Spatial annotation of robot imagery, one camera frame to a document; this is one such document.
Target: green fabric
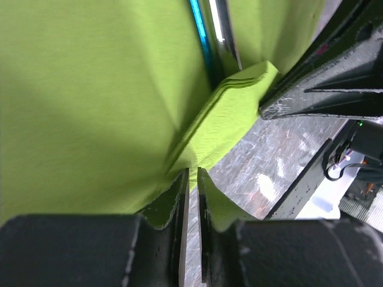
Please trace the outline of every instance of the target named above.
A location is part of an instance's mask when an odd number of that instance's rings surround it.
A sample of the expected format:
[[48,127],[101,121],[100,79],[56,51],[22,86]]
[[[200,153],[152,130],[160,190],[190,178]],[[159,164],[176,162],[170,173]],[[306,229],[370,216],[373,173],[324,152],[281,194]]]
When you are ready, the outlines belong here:
[[187,0],[1,1],[0,220],[135,212],[225,155],[324,0],[229,2],[249,69],[212,92]]

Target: gray metal surface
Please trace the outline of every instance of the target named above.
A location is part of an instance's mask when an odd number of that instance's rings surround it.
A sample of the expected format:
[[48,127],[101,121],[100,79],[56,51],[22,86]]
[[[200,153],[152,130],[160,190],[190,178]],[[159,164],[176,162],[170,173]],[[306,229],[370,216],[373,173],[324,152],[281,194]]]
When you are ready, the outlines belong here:
[[[341,0],[328,0],[318,25],[322,30]],[[236,204],[263,219],[327,138],[345,120],[297,117],[259,119],[209,174]],[[185,286],[201,283],[196,189],[190,194]]]

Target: cable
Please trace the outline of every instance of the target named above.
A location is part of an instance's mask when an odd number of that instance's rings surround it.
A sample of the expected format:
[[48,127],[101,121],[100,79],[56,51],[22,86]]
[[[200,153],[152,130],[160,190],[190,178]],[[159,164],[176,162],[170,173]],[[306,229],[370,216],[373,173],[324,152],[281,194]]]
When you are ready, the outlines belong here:
[[326,172],[324,173],[324,176],[328,180],[330,180],[330,181],[337,181],[338,179],[343,177],[345,169],[348,168],[348,167],[359,167],[360,169],[363,169],[363,173],[364,174],[362,174],[362,175],[365,178],[366,178],[366,173],[369,172],[371,179],[378,180],[379,182],[383,182],[383,166],[379,166],[379,165],[376,165],[376,164],[351,163],[351,164],[346,165],[343,169],[341,169],[341,171],[339,172],[339,177],[338,178],[332,178],[329,175],[329,171],[330,171],[330,169],[333,168],[334,165],[335,164],[333,164],[332,166],[327,168]]

